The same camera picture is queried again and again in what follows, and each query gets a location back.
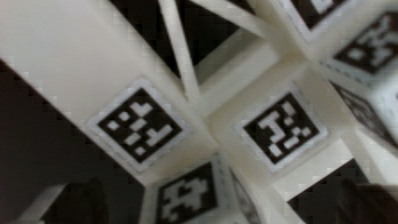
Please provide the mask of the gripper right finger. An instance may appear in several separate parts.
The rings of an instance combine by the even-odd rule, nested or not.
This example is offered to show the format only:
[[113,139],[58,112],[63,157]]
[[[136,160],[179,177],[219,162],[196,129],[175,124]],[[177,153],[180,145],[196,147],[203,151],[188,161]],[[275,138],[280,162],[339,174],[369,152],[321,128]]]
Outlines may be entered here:
[[333,224],[398,224],[398,185],[342,181]]

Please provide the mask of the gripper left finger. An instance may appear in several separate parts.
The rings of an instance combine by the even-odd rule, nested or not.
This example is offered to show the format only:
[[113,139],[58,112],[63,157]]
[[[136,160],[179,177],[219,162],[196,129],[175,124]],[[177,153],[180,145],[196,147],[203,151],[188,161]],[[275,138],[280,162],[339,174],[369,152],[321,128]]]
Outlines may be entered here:
[[13,224],[108,224],[108,205],[97,178],[47,187]]

